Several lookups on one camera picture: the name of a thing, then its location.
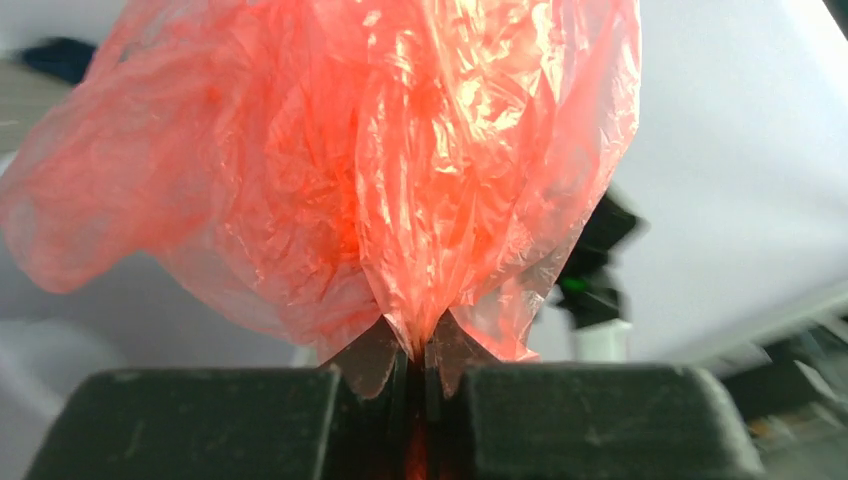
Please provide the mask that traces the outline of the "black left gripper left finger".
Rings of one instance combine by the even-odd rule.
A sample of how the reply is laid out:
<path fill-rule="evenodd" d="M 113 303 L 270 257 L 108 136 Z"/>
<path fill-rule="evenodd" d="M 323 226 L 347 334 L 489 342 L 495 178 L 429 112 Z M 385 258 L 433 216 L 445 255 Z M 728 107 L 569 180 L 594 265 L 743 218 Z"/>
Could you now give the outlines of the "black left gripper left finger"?
<path fill-rule="evenodd" d="M 369 479 L 405 354 L 385 320 L 318 367 L 113 369 L 70 395 L 30 479 Z"/>

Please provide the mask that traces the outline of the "red plastic trash bag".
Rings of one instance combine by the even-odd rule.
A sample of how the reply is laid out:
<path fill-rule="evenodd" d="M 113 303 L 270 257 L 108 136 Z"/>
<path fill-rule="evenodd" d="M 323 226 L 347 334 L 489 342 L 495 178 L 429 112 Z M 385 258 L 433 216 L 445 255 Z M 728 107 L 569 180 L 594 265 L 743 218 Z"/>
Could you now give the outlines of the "red plastic trash bag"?
<path fill-rule="evenodd" d="M 131 1 L 1 179 L 65 293 L 138 251 L 331 356 L 438 318 L 522 361 L 638 127 L 635 1 Z"/>

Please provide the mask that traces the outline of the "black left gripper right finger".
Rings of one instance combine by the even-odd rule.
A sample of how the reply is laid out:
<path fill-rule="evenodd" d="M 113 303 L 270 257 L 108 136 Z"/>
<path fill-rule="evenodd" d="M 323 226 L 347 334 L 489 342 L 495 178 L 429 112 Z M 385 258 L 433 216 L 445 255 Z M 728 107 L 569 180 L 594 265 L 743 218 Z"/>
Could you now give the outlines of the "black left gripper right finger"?
<path fill-rule="evenodd" d="M 670 365 L 501 362 L 442 316 L 424 353 L 430 479 L 761 479 L 728 391 Z"/>

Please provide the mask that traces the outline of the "grey plastic trash bin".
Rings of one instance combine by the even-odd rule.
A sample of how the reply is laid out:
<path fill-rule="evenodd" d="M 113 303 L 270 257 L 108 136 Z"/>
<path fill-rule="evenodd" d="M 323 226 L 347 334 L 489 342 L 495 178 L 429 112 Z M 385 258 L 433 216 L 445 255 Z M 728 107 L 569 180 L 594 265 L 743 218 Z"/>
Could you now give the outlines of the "grey plastic trash bin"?
<path fill-rule="evenodd" d="M 68 295 L 1 252 L 1 476 L 21 479 L 70 393 L 112 368 L 305 366 L 306 348 L 230 323 L 132 256 Z"/>

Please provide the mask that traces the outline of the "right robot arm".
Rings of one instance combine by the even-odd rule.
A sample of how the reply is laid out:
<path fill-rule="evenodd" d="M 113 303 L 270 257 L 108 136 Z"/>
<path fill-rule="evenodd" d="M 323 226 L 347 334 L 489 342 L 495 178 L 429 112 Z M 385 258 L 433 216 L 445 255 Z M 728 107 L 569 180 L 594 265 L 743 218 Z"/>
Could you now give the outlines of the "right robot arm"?
<path fill-rule="evenodd" d="M 557 308 L 573 318 L 579 354 L 592 352 L 589 335 L 615 348 L 627 336 L 625 298 L 611 275 L 611 254 L 640 228 L 639 216 L 606 193 L 591 214 L 555 283 L 562 294 Z M 746 364 L 728 352 L 715 354 L 707 367 L 717 374 L 747 423 L 794 415 L 822 407 L 847 422 L 847 318 L 808 318 L 781 334 L 752 342 L 764 358 Z"/>

